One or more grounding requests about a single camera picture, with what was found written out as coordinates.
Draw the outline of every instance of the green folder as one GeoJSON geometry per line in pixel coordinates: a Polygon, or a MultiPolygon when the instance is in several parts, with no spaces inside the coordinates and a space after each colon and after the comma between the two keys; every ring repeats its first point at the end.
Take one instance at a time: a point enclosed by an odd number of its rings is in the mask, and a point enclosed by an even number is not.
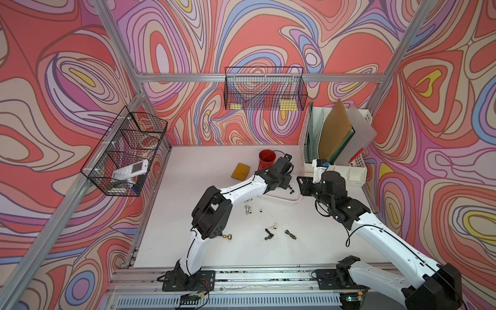
{"type": "Polygon", "coordinates": [[[341,144],[339,145],[339,147],[337,148],[337,150],[334,152],[334,154],[332,154],[331,158],[329,158],[329,163],[331,165],[334,165],[334,162],[336,161],[336,158],[338,158],[339,154],[341,154],[341,152],[343,151],[343,149],[345,148],[346,144],[348,144],[348,142],[350,142],[351,140],[351,137],[355,134],[355,130],[353,129],[353,127],[351,127],[351,130],[350,132],[346,135],[346,137],[344,137],[344,139],[341,141],[341,144]]]}

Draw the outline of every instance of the brown folder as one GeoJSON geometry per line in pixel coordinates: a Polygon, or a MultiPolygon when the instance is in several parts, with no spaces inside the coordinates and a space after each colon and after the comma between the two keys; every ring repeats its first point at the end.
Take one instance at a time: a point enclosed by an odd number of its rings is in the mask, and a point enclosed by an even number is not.
{"type": "Polygon", "coordinates": [[[343,102],[339,99],[324,121],[318,144],[318,157],[327,160],[335,159],[339,155],[336,152],[342,151],[353,133],[343,102]]]}

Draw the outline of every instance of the black wire basket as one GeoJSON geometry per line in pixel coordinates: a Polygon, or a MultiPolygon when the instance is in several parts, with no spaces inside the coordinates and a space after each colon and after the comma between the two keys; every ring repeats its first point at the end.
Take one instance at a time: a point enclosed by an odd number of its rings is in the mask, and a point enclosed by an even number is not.
{"type": "Polygon", "coordinates": [[[127,111],[124,121],[100,159],[92,168],[86,168],[97,146],[81,168],[81,173],[107,196],[140,196],[166,130],[167,121],[161,118],[144,112],[127,111]],[[148,160],[146,173],[126,180],[113,178],[115,170],[145,159],[148,160]]]}
{"type": "Polygon", "coordinates": [[[226,110],[302,111],[308,92],[303,68],[234,66],[225,68],[226,110]]]}

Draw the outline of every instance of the swirl pattern backdrop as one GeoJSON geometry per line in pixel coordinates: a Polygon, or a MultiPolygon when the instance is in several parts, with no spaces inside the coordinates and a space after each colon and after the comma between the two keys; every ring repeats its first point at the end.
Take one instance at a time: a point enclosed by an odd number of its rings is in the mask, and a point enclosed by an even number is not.
{"type": "MultiPolygon", "coordinates": [[[[382,73],[417,0],[120,0],[113,15],[138,72],[301,65],[382,73]]],[[[297,144],[299,111],[226,111],[223,83],[145,83],[175,144],[297,144]]],[[[375,83],[307,83],[308,101],[364,107],[375,83]]]]}
{"type": "MultiPolygon", "coordinates": [[[[0,285],[134,95],[91,1],[0,1],[0,285]]],[[[92,186],[16,308],[94,309],[150,191],[115,198],[92,186]]]]}
{"type": "Polygon", "coordinates": [[[372,112],[367,186],[402,238],[496,309],[496,3],[441,0],[372,112]]]}

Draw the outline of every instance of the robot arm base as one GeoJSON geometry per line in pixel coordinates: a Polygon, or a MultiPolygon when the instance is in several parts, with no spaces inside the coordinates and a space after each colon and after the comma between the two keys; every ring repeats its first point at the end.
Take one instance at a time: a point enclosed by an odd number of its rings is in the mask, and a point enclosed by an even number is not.
{"type": "Polygon", "coordinates": [[[208,290],[211,291],[214,289],[215,270],[199,270],[188,277],[177,261],[174,269],[158,277],[157,281],[163,283],[162,291],[164,292],[203,291],[206,286],[209,286],[208,290]]]}

